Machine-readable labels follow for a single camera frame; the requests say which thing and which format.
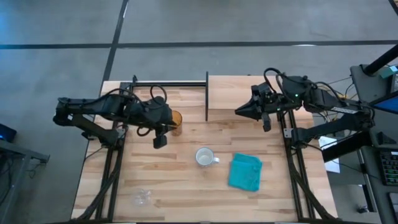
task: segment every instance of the desk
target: desk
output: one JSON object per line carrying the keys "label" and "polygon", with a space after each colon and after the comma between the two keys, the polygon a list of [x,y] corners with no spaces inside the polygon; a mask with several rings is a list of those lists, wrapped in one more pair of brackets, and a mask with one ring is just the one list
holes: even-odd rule
{"label": "desk", "polygon": [[[368,77],[366,75],[353,74],[353,81],[358,92],[360,100],[370,102],[384,96],[389,86],[387,80],[381,77]],[[382,131],[392,139],[398,141],[398,119],[396,114],[387,113],[376,110],[374,117],[375,127],[373,131]],[[379,166],[377,165],[379,158],[377,156],[378,149],[374,147],[362,147],[361,154],[364,158],[364,164],[368,174],[381,178]],[[394,211],[389,205],[389,192],[397,192],[398,187],[384,186],[380,180],[373,177],[369,178],[373,189],[377,210],[382,223],[394,223]]]}
{"label": "desk", "polygon": [[[250,77],[223,77],[224,87],[245,85],[239,81]],[[250,85],[259,84],[259,77],[247,83],[245,97],[233,97],[235,108],[251,96]],[[104,82],[101,94],[118,88],[120,82]],[[206,91],[203,87],[166,87],[168,104],[183,116],[183,131],[179,137],[167,134],[168,144],[153,149],[154,134],[138,137],[136,128],[129,127],[118,185],[114,222],[275,222],[297,221],[287,167],[285,147],[279,124],[272,118],[272,130],[265,133],[262,123],[239,116],[205,121]],[[134,87],[142,100],[150,97],[149,87]],[[313,126],[312,115],[295,111],[297,126]],[[110,128],[112,123],[99,116],[95,123]],[[220,163],[200,168],[195,162],[196,150],[214,150]],[[90,142],[87,154],[100,148]],[[261,186],[258,192],[245,192],[228,186],[229,163],[235,152],[260,158],[263,162]],[[308,148],[303,151],[310,188],[329,213],[336,216],[328,177],[321,152]],[[99,191],[106,150],[90,157],[83,166],[72,218],[78,217]],[[151,203],[136,206],[131,192],[150,190]],[[306,209],[301,192],[303,209]],[[108,211],[105,203],[103,215]]]}

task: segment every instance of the monitor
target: monitor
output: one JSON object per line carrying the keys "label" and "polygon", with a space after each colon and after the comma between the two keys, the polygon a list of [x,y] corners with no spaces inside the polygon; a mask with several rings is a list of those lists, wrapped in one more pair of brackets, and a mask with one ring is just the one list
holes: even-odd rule
{"label": "monitor", "polygon": [[370,105],[378,110],[398,114],[398,91],[383,96],[382,98],[371,102]]}

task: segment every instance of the teal towel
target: teal towel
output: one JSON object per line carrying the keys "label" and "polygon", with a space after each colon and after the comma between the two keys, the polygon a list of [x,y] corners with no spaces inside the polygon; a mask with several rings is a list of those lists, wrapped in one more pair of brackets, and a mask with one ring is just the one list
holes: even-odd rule
{"label": "teal towel", "polygon": [[228,185],[248,191],[260,189],[262,162],[254,156],[234,155],[229,170]]}

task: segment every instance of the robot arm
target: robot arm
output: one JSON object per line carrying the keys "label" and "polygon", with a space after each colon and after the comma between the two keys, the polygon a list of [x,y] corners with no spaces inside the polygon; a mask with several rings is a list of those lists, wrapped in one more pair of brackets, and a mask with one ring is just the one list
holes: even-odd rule
{"label": "robot arm", "polygon": [[311,139],[325,134],[335,133],[342,130],[363,131],[374,126],[373,109],[366,103],[354,100],[340,98],[333,91],[334,95],[318,87],[307,77],[288,77],[277,72],[276,79],[282,93],[274,91],[265,74],[266,81],[260,85],[251,87],[252,97],[248,103],[235,110],[235,114],[262,120],[264,131],[271,130],[271,121],[269,114],[299,109],[301,106],[311,113],[320,113],[322,111],[334,111],[344,113],[343,117],[337,121],[304,129],[296,128],[286,135],[292,137],[293,146],[299,146],[301,143],[308,143]]}
{"label": "robot arm", "polygon": [[[111,94],[115,91],[125,91],[125,94]],[[84,132],[86,138],[96,136],[101,144],[113,146],[119,139],[115,129],[104,129],[83,115],[100,115],[110,121],[138,126],[139,136],[145,136],[155,130],[154,148],[158,149],[167,144],[165,133],[175,129],[172,121],[172,110],[161,96],[148,101],[141,101],[133,93],[115,89],[97,99],[69,99],[59,98],[53,121],[61,126],[76,126]],[[140,133],[142,128],[147,132]]]}

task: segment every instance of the wooden table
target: wooden table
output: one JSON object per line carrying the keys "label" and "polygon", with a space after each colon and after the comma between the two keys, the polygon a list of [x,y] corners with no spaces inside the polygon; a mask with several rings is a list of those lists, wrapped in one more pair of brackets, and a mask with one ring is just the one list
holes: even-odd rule
{"label": "wooden table", "polygon": [[[265,133],[261,122],[231,115],[217,108],[214,101],[229,97],[213,93],[222,88],[236,91],[228,107],[237,108],[250,99],[249,85],[260,84],[262,77],[244,84],[238,77],[221,77],[217,85],[209,85],[209,121],[205,121],[204,87],[167,87],[168,104],[183,116],[183,131],[179,137],[167,134],[168,144],[161,149],[152,147],[154,133],[146,137],[136,134],[130,126],[124,147],[122,171],[114,213],[115,222],[276,222],[297,221],[285,147],[279,124],[273,117],[271,131]],[[101,94],[118,88],[120,82],[104,82]],[[149,88],[134,89],[142,100],[150,98]],[[297,126],[313,126],[312,115],[295,111]],[[99,116],[95,122],[105,128],[111,122]],[[100,147],[90,142],[87,154]],[[201,168],[195,162],[196,150],[209,147],[220,163]],[[235,152],[257,156],[263,162],[258,192],[245,192],[228,186],[229,163]],[[83,166],[72,218],[78,217],[99,191],[106,150],[90,157]],[[329,213],[336,216],[321,152],[303,150],[310,188]],[[150,190],[151,201],[146,206],[133,203],[134,189]],[[305,200],[300,198],[305,210]],[[108,211],[108,198],[103,215]]]}

